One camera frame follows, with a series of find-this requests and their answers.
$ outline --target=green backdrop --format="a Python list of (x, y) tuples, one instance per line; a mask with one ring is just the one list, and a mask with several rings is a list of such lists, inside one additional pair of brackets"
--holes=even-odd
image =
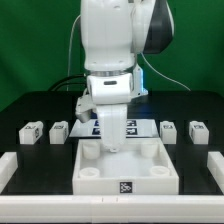
[[(166, 51), (147, 59), (192, 90), (224, 95), (224, 0), (169, 4), (175, 38)], [(0, 110), (23, 93), (47, 90), (66, 77), (70, 31), (79, 12), (80, 0), (0, 0)], [(76, 32), (72, 74), (83, 72), (83, 57)], [(155, 75), (140, 57), (139, 64), (146, 88), (183, 90)]]

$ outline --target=black table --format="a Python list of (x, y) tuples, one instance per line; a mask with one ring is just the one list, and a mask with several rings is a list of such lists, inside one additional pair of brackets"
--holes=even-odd
[[(78, 139), (50, 145), (49, 130), (58, 121), (75, 123), (79, 93), (27, 93), (0, 113), (0, 152), (18, 152), (19, 168), (2, 195), (71, 195)], [(222, 195), (207, 169), (208, 151), (224, 152), (224, 98), (212, 92), (151, 92), (133, 100), (128, 118), (172, 121), (177, 144), (165, 145), (180, 177), (180, 195)], [(30, 121), (44, 123), (34, 146), (20, 145), (18, 131)], [(194, 145), (190, 121), (202, 121), (210, 131), (209, 145)]]

